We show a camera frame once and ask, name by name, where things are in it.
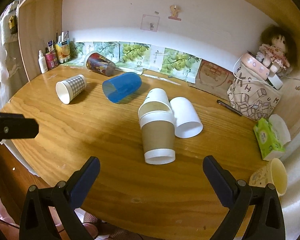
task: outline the brown cup sleeve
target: brown cup sleeve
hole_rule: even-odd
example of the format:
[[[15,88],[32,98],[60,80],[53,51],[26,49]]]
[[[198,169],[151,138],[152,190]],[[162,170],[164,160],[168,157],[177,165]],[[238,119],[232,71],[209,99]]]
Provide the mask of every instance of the brown cup sleeve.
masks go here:
[[[153,121],[141,128],[143,151],[173,149],[174,125],[167,121]]]

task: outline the doll hair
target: doll hair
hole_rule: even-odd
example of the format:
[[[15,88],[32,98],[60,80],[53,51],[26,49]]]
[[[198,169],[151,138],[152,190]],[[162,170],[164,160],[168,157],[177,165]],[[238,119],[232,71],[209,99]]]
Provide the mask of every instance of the doll hair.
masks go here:
[[[271,45],[272,39],[278,37],[279,35],[284,36],[286,39],[285,45],[287,48],[287,53],[285,53],[285,56],[287,57],[290,64],[295,65],[297,63],[297,46],[292,36],[287,31],[278,26],[271,25],[262,32],[261,42]]]

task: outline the canvas bag with letters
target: canvas bag with letters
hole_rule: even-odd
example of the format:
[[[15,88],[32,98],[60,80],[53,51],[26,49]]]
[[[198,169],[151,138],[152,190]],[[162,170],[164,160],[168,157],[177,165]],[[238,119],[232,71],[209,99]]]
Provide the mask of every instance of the canvas bag with letters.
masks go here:
[[[231,106],[252,120],[259,120],[261,117],[267,119],[279,103],[281,96],[279,90],[269,86],[243,63],[240,63],[234,82],[228,89]]]

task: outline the white paper cup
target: white paper cup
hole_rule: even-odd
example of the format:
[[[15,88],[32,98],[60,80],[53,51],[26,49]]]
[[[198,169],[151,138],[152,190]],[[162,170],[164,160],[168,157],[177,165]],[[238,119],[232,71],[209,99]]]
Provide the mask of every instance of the white paper cup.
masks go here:
[[[165,111],[152,111],[140,119],[145,162],[166,164],[176,159],[174,116]]]
[[[179,138],[190,138],[199,134],[203,125],[191,102],[182,97],[170,101],[176,119],[175,134]]]
[[[279,197],[287,191],[287,171],[283,163],[277,158],[272,159],[267,166],[253,173],[249,180],[249,185],[255,187],[265,187],[268,183],[275,186]]]
[[[77,75],[56,84],[56,92],[64,104],[69,104],[82,90],[87,87],[86,78],[83,75]]]
[[[167,94],[161,88],[154,88],[149,91],[145,101],[139,108],[138,116],[141,118],[144,114],[156,110],[172,113]]]

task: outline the black pen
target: black pen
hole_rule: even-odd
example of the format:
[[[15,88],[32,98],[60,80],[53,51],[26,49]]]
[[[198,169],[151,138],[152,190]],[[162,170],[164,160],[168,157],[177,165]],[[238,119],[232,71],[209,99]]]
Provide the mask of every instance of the black pen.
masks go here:
[[[221,106],[224,106],[225,108],[229,109],[230,111],[242,116],[242,114],[240,113],[240,111],[238,111],[237,109],[232,108],[231,106],[229,106],[228,104],[226,104],[225,102],[222,102],[221,100],[217,100],[217,103]]]

